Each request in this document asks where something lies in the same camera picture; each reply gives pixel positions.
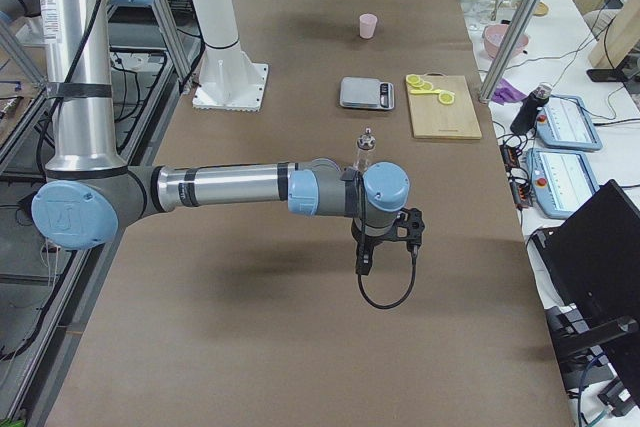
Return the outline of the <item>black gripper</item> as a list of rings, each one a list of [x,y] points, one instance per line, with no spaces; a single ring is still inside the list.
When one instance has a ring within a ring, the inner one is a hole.
[[[382,234],[361,231],[358,219],[351,224],[351,234],[357,242],[355,272],[368,275],[373,267],[374,249],[384,242],[404,242],[413,258],[418,256],[425,230],[423,213],[417,208],[402,208],[391,226]]]

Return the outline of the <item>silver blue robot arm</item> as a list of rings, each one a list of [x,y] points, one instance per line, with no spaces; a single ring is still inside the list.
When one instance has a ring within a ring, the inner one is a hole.
[[[178,207],[283,201],[295,214],[349,218],[358,275],[370,272],[374,249],[384,242],[402,242],[411,255],[418,253],[422,214],[407,207],[409,177],[391,162],[365,170],[326,158],[190,169],[130,165],[116,143],[110,0],[39,1],[54,154],[31,216],[44,237],[85,250]]]

